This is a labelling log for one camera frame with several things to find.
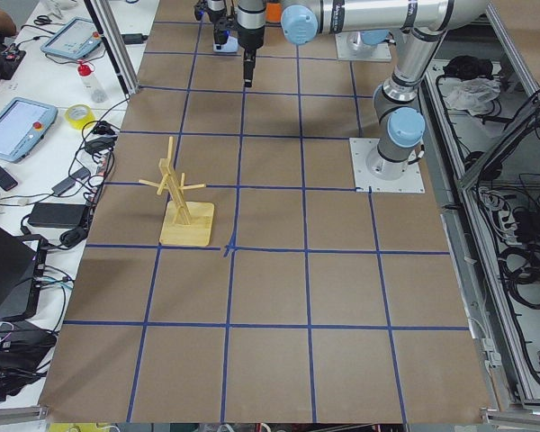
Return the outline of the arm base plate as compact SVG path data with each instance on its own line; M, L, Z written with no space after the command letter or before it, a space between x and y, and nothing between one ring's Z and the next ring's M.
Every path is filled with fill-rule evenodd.
M336 36L337 58L388 63L392 60L388 30L352 31Z
M350 156L355 189L361 193L423 194L425 186L419 163L411 164L413 149L402 162L390 162L378 152L377 138L351 138Z

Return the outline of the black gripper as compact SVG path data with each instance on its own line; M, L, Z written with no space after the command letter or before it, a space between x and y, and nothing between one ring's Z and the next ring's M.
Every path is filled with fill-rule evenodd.
M266 29L266 1L238 0L238 44L244 49L244 87L253 85L257 51L264 44Z
M214 26L214 43L226 44L233 25L233 15L224 0L198 0L193 7L194 17L201 21L206 15Z

